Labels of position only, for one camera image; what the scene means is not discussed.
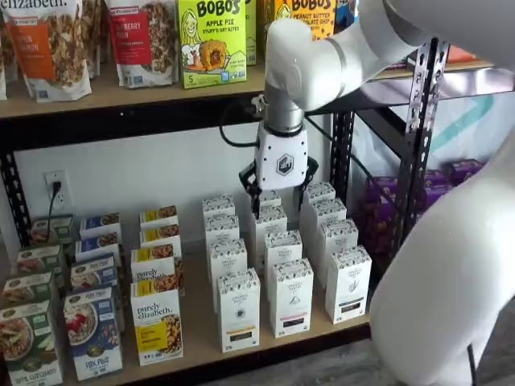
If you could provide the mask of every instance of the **power cord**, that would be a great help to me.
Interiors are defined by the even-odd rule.
[[[48,239],[50,238],[50,216],[52,215],[52,208],[54,207],[54,201],[56,200],[57,193],[61,190],[61,181],[55,181],[51,185],[51,199],[50,199],[50,207],[48,208],[48,222],[47,222],[47,238],[45,239],[45,244],[48,243]]]
[[[227,136],[225,135],[225,133],[224,133],[225,119],[227,118],[227,115],[229,114],[229,112],[235,107],[241,107],[241,105],[236,101],[229,103],[229,105],[225,108],[224,112],[222,113],[222,116],[220,118],[220,126],[219,126],[220,136],[225,141],[225,143],[227,143],[229,146],[232,146],[232,147],[237,147],[240,149],[246,148],[246,147],[259,147],[259,142],[257,142],[257,141],[255,141],[255,142],[234,142],[234,141],[231,141],[230,139],[228,139]]]

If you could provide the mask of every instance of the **white wall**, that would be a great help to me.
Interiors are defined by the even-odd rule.
[[[326,130],[330,117],[315,119]],[[255,140],[257,125],[226,128],[234,141]],[[327,179],[329,142],[308,128],[309,154],[320,163],[316,179]],[[46,171],[66,170],[76,217],[120,211],[126,248],[138,247],[138,213],[176,204],[183,240],[202,239],[200,201],[215,195],[235,196],[237,211],[249,206],[238,172],[253,160],[253,149],[234,149],[222,141],[218,128],[199,129],[115,141],[28,150],[16,154],[16,162],[31,217],[46,216],[49,198],[43,180]],[[289,221],[296,221],[290,192],[282,193]],[[0,208],[5,216],[10,212]],[[246,224],[245,216],[241,222]],[[17,248],[9,232],[3,232],[10,252]]]

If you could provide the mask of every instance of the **electrical outlet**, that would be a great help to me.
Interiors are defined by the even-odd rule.
[[[72,193],[70,192],[70,184],[68,183],[66,170],[48,171],[44,173],[43,176],[47,184],[49,199],[52,199],[53,195],[52,184],[57,181],[61,182],[61,188],[54,198],[54,205],[51,210],[52,214],[71,213],[73,207]]]

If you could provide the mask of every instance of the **yellow snack box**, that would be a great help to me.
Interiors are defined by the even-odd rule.
[[[247,79],[245,3],[179,0],[184,88]]]

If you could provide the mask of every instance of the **gray floor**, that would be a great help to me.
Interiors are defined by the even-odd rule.
[[[515,384],[515,302],[501,313],[480,363],[483,386]],[[205,386],[397,386],[370,341],[309,355]]]

